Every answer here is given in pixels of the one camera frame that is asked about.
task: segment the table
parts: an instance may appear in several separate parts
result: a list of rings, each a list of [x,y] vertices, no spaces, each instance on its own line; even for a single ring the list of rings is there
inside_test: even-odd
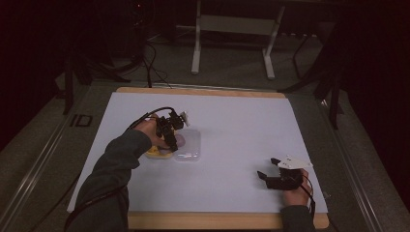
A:
[[[278,93],[260,93],[260,92],[237,92],[237,91],[206,91],[206,90],[169,90],[169,89],[138,89],[138,88],[120,88],[117,91],[118,93],[137,93],[137,94],[156,94],[156,95],[163,95],[167,94],[168,98],[170,99],[172,95],[177,96],[210,96],[210,97],[227,97],[227,98],[241,98],[241,101],[245,100],[258,100],[262,101],[264,99],[279,99],[286,101],[283,94]],[[104,118],[106,114],[109,114],[109,107],[104,114]],[[93,153],[94,145],[96,143],[101,142],[99,136],[101,134],[106,134],[105,132],[100,132],[102,128],[104,128],[106,122],[104,119],[102,120],[101,127],[99,132],[96,136],[96,140],[93,144],[93,148],[90,151],[90,154]],[[86,166],[92,167],[94,163],[90,162],[88,159],[84,166],[84,170]],[[141,166],[135,169],[136,171],[144,171],[143,160],[141,160]],[[83,173],[83,179],[88,175],[85,171]],[[314,177],[314,171],[309,171],[310,177]],[[81,185],[81,178],[78,181],[79,184],[76,188]],[[134,189],[132,185],[129,185],[130,195],[132,196],[132,192]],[[318,195],[321,195],[320,187],[315,187]],[[72,198],[71,205],[75,200],[76,193],[74,192],[74,198]],[[192,212],[192,211],[178,211],[178,212],[129,212],[129,224],[130,229],[273,229],[273,228],[281,228],[281,221],[279,214],[267,213],[261,211],[258,212]],[[329,225],[329,221],[327,218],[326,213],[316,213],[314,224],[316,228],[326,228]]]
[[[274,68],[272,66],[271,52],[274,46],[275,38],[278,34],[278,29],[280,26],[280,21],[283,17],[284,9],[284,6],[280,7],[276,20],[207,15],[201,14],[201,0],[197,0],[195,48],[193,51],[191,73],[199,73],[199,63],[201,56],[201,31],[207,30],[270,36],[268,45],[262,50],[262,55],[268,79],[274,79],[275,74]]]

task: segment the sleeve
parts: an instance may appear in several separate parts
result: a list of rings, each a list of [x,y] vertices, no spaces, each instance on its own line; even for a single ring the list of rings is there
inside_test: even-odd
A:
[[[66,224],[67,231],[128,231],[128,184],[139,157],[152,146],[143,132],[127,130],[112,140],[78,193],[78,207],[97,196],[120,189],[79,212]]]
[[[313,220],[306,206],[288,206],[281,211],[284,232],[316,231]]]

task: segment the clear plastic tray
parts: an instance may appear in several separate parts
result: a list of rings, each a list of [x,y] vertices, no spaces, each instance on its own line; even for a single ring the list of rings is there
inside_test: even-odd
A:
[[[197,161],[201,156],[201,133],[198,130],[182,129],[178,133],[185,139],[185,144],[174,152],[178,161]]]

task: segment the gray carpet floor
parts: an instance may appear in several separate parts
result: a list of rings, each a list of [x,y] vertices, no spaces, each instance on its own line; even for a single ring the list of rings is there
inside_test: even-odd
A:
[[[293,37],[277,39],[272,55],[277,78],[268,80],[261,53],[263,38],[246,43],[235,40],[220,43],[216,42],[215,35],[204,35],[200,73],[192,75],[192,34],[181,35],[175,43],[168,43],[161,37],[154,38],[151,41],[155,50],[147,47],[149,61],[156,52],[155,70],[151,71],[155,87],[275,92],[299,81],[291,57],[301,41]],[[307,41],[298,55],[301,72],[312,64],[320,48],[321,44],[315,38]],[[122,60],[116,61],[117,65],[122,63]],[[1,152],[0,213],[3,215],[36,159],[49,151],[49,159],[40,178],[30,188],[30,194],[21,207],[15,209],[9,230],[2,231],[30,231],[63,196],[82,169],[110,94],[119,86],[146,86],[147,72],[143,66],[123,73],[123,77],[132,82],[116,83],[98,76],[91,86],[75,84],[76,99],[70,114],[62,114],[64,101],[53,99]],[[339,104],[342,114],[337,115],[339,129],[333,130],[327,119],[328,107],[312,95],[314,87],[315,83],[288,94],[287,98],[294,108],[326,196],[333,225],[323,231],[409,231],[409,213],[351,108],[347,94],[341,93]],[[73,125],[75,115],[92,116],[90,127]],[[70,198],[71,192],[36,231],[62,231]]]

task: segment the table leg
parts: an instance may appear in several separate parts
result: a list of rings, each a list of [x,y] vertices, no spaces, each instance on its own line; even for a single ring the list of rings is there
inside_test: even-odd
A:
[[[269,44],[266,48],[262,49],[263,60],[265,61],[265,69],[268,79],[275,79],[274,68],[272,67],[271,51],[272,47],[274,46],[275,39],[278,35],[278,29],[280,26],[281,19],[283,17],[284,9],[284,6],[280,7],[277,20],[275,21],[275,24],[272,28],[271,39],[269,40]]]
[[[192,74],[199,73],[199,62],[201,58],[201,0],[196,1],[196,26],[195,26],[195,49],[193,50]]]

